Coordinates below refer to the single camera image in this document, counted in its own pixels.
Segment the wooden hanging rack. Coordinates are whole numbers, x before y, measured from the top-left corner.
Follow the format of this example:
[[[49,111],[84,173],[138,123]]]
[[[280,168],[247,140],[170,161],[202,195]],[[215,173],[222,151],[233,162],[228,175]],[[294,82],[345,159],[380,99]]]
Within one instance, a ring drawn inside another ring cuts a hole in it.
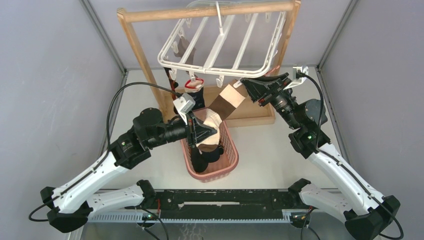
[[[134,28],[134,23],[163,21],[166,27],[160,27],[156,33],[165,34],[165,39],[160,41],[159,49],[155,50],[154,56],[157,61],[159,51],[170,36],[170,33],[176,26],[179,19],[184,18],[202,18],[212,16],[228,16],[237,14],[267,13],[267,12],[287,12],[286,21],[282,30],[281,38],[278,42],[278,53],[274,57],[272,68],[280,66],[283,62],[284,55],[293,31],[301,2],[299,0],[287,1],[212,1],[212,0],[196,0],[187,5],[185,8],[149,10],[149,11],[127,11],[124,8],[118,8],[116,11],[118,21],[127,37],[138,64],[143,71],[144,77],[148,83],[156,84],[156,78],[148,63],[145,55],[145,48],[142,47],[140,40]],[[177,81],[179,86],[175,88],[178,93],[185,91],[184,85],[189,80],[201,78],[204,80],[203,96],[206,105],[210,105],[219,93],[233,80],[239,80],[239,77],[226,77],[221,87],[217,86],[216,76],[198,73],[193,79],[185,71],[177,73],[176,77],[172,77]]]

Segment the pink plastic basket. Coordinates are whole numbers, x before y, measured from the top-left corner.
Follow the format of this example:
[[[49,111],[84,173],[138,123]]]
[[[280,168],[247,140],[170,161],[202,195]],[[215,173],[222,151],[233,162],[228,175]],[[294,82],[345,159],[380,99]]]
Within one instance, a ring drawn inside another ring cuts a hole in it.
[[[206,183],[223,178],[238,165],[239,153],[226,121],[219,125],[216,150],[201,153],[197,148],[190,147],[186,139],[181,140],[180,144],[188,174],[200,182]]]

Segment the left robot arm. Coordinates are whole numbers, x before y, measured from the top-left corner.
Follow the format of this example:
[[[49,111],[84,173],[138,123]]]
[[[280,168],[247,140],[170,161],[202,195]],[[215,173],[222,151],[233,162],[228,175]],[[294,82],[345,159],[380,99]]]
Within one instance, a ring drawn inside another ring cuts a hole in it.
[[[176,117],[164,122],[159,109],[144,109],[134,118],[132,127],[90,167],[61,187],[41,190],[43,204],[49,207],[47,221],[58,231],[69,233],[99,214],[124,207],[153,207],[157,196],[148,180],[104,193],[100,188],[147,160],[153,148],[184,139],[191,147],[210,144],[219,136],[220,123],[212,110],[207,110],[205,120],[189,112],[187,120]]]

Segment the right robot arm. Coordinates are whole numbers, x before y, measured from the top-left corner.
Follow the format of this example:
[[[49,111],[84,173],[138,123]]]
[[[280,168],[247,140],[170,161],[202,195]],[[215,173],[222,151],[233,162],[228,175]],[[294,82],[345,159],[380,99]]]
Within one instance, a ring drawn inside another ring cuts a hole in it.
[[[306,73],[298,71],[295,80],[284,73],[244,77],[238,82],[246,88],[252,102],[275,109],[292,129],[288,137],[293,149],[317,166],[340,191],[340,195],[330,193],[302,178],[290,186],[289,203],[295,208],[307,205],[336,218],[356,240],[383,237],[390,224],[399,224],[396,214],[400,201],[372,187],[322,131],[327,121],[323,97],[297,102],[292,94],[293,87],[307,78]]]

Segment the pink plastic clothespin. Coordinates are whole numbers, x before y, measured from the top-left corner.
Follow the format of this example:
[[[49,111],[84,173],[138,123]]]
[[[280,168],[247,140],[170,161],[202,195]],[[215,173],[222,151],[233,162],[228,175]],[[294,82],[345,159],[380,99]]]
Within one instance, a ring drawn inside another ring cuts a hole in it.
[[[266,72],[264,76],[272,76],[275,72],[278,72],[279,70],[280,70],[280,66],[277,65],[273,67],[272,69],[270,69],[268,72]]]

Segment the black red cuff sock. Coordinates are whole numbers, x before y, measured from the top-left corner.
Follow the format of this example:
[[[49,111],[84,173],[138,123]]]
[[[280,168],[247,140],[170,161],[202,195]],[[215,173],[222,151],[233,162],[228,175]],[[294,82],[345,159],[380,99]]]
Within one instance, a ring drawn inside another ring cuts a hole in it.
[[[184,91],[188,93],[195,101],[192,110],[205,108],[204,99],[204,80],[196,77],[195,80],[188,80],[184,85]]]

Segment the brown patterned sock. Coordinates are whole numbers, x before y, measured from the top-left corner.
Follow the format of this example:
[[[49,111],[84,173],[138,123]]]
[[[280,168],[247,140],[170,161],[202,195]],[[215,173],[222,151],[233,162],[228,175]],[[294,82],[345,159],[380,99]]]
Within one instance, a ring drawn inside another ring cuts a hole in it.
[[[164,67],[164,70],[165,70],[165,74],[168,78],[168,82],[169,82],[169,85],[171,87],[171,90],[173,91],[172,99],[175,100],[176,98],[179,98],[182,95],[181,93],[176,92],[176,87],[178,87],[178,83],[175,80],[173,80],[173,78],[171,77],[171,69],[170,68]]]

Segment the white plastic clip hanger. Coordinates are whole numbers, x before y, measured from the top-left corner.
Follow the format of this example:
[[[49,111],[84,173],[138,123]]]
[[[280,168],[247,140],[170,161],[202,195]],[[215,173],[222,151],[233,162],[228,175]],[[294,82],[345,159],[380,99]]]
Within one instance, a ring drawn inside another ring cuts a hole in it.
[[[157,61],[171,69],[173,78],[182,71],[190,79],[196,74],[211,75],[218,87],[229,77],[261,77],[273,67],[286,18],[287,11],[180,18]],[[174,53],[181,37],[190,44],[179,58]],[[186,64],[193,48],[193,64]]]

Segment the brown beige striped sock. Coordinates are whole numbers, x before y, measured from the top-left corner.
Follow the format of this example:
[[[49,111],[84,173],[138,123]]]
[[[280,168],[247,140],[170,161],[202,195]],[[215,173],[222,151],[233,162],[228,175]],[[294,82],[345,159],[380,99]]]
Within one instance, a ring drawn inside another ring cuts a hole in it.
[[[217,133],[196,145],[201,152],[212,152],[218,147],[221,123],[242,104],[247,96],[248,92],[242,82],[234,79],[207,107],[203,124],[215,129]]]

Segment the plain black sock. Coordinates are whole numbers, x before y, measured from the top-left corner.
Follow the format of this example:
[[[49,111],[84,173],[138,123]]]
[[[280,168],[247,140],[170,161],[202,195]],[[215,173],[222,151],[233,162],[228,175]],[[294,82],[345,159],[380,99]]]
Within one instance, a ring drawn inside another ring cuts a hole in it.
[[[192,148],[190,160],[192,167],[196,173],[204,172],[212,159],[212,152],[200,151],[197,148]]]

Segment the navy dark sock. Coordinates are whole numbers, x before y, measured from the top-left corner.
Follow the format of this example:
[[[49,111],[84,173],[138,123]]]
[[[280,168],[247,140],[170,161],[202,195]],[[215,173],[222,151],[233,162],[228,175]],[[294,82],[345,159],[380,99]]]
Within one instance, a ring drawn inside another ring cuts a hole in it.
[[[210,152],[203,151],[201,156],[207,163],[214,163],[220,159],[223,153],[224,153],[224,149],[221,146],[218,146],[213,151],[210,151]]]

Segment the black mounting rail base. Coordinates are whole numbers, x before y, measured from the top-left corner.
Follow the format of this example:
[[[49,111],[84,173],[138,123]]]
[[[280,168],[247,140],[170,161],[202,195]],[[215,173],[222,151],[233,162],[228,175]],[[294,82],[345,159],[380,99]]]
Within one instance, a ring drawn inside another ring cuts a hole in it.
[[[291,223],[309,206],[287,189],[157,190],[147,210],[127,206],[99,214],[90,223]]]

